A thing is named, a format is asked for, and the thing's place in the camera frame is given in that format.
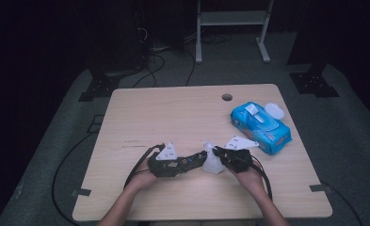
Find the black floor tape outline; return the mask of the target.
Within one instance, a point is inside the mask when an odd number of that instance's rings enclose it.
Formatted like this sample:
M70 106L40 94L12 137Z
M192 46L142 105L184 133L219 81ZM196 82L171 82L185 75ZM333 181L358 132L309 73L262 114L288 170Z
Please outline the black floor tape outline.
M102 128L104 117L105 116L102 114L94 115L88 126L87 132L89 134L98 134Z

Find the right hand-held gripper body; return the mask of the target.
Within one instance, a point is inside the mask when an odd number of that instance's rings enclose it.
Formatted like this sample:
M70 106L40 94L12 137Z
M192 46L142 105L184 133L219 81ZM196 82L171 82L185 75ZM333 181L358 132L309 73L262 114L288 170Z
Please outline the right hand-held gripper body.
M231 162L228 168L234 172L246 171L253 163L249 149L258 146L259 143L257 141L239 136L232 137L224 146L224 149L227 150L224 157Z

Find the white metal stand frame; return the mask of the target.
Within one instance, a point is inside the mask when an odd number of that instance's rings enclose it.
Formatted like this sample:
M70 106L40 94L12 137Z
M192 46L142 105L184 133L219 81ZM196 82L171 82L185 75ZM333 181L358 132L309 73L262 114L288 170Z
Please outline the white metal stand frame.
M201 29L204 26L260 25L262 30L260 36L256 38L256 43L263 62L269 63L271 59L265 48L265 36L274 1L275 0L268 0L265 10L206 12L201 10L201 0L198 0L195 62L202 63Z

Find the person's right hand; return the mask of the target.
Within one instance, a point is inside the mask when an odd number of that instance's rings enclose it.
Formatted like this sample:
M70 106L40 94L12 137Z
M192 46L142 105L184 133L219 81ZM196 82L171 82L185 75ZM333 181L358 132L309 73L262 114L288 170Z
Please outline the person's right hand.
M252 197L266 194L262 176L255 169L248 168L246 171L235 172L233 175Z

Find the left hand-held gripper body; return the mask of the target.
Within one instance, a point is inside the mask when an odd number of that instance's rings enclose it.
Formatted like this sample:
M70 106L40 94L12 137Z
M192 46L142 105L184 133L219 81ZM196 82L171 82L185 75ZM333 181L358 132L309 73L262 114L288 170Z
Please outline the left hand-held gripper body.
M179 157L171 142L164 145L161 151L153 153L148 160L149 170L156 177L175 177L178 164Z

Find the person's left hand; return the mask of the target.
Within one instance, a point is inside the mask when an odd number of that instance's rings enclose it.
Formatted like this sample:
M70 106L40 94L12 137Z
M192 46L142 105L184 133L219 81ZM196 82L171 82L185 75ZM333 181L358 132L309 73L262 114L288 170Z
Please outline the person's left hand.
M144 160L136 170L135 175L125 189L138 193L154 184L157 178L149 171L148 160Z

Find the black stand base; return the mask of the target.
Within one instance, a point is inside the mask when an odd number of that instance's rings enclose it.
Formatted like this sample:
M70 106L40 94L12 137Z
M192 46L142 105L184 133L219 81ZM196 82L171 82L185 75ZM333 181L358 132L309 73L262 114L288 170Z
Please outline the black stand base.
M290 77L300 94L314 94L318 98L339 96L321 74L290 73Z
M94 98L110 97L112 92L118 88L121 79L117 76L104 76L93 78L86 91L84 91L78 101L91 102Z

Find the white wet wipe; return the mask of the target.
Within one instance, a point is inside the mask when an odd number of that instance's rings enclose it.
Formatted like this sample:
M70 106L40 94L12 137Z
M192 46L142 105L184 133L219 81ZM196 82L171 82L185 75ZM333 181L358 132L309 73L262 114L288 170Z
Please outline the white wet wipe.
M215 175L224 171L225 167L221 163L220 158L214 154L215 146L211 142L204 142L203 149L207 152L207 158L202 164L202 170Z

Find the blue wet wipe pack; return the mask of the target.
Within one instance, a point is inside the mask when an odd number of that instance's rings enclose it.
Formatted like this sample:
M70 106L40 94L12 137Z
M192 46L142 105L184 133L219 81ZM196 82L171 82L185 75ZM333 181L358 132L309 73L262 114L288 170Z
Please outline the blue wet wipe pack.
M232 125L267 154L278 153L292 140L290 128L282 122L284 110L275 103L264 106L248 102L233 109Z

